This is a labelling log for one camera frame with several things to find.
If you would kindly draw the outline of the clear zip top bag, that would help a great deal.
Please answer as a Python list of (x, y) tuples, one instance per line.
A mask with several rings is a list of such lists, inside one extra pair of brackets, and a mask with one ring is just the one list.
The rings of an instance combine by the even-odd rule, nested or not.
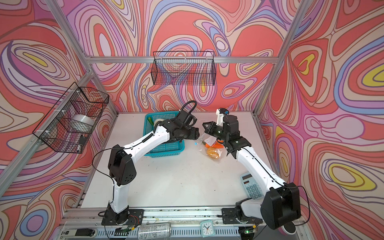
[(202, 155), (215, 163), (219, 163), (226, 152), (223, 143), (208, 134), (203, 134), (195, 140), (195, 147)]

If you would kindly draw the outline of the brown potato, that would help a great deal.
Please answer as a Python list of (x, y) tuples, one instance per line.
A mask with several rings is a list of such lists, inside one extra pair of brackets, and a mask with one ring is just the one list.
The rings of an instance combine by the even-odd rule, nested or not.
[(221, 158), (221, 149), (217, 148), (207, 148), (206, 154), (212, 160), (219, 160)]

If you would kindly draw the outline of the green lettuce leaf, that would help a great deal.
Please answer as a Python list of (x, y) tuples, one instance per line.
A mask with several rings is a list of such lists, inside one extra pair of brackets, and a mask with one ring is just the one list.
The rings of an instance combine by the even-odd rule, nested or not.
[(154, 121), (154, 127), (156, 127), (158, 124), (160, 124), (162, 121), (164, 121), (164, 119), (156, 119)]

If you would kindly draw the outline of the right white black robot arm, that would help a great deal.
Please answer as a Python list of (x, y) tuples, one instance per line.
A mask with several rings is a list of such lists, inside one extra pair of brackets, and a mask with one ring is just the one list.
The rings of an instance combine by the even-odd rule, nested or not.
[(251, 143), (241, 136), (236, 116), (225, 108), (216, 111), (216, 122), (205, 122), (205, 133), (220, 141), (227, 153), (240, 162), (259, 185), (262, 199), (247, 199), (237, 203), (240, 215), (264, 220), (276, 230), (301, 217), (300, 190), (286, 183), (258, 156)]

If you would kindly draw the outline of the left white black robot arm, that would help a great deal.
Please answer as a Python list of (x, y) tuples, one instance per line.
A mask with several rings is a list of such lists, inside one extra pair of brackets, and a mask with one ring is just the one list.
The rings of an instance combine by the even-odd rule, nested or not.
[(103, 215), (103, 226), (125, 225), (130, 218), (128, 195), (130, 183), (137, 176), (136, 162), (161, 144), (198, 139), (196, 122), (192, 113), (180, 110), (174, 118), (156, 121), (153, 130), (137, 141), (112, 147), (108, 169), (114, 184), (113, 200)]

